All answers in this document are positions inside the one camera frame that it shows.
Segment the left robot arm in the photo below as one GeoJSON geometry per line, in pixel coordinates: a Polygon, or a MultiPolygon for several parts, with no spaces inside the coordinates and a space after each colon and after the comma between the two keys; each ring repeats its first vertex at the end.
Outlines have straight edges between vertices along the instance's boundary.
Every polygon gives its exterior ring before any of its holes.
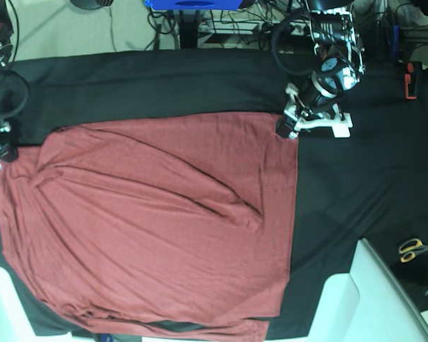
{"type": "Polygon", "coordinates": [[[286,85],[288,101],[276,125],[280,137],[295,139],[316,128],[331,129],[335,138],[350,137],[351,115],[339,103],[365,73],[351,8],[351,1],[303,1],[272,30],[270,47],[279,70],[287,77],[307,77],[302,86],[286,85]],[[280,58],[279,39],[298,19],[304,20],[320,58],[314,68],[288,68],[280,58]]]}

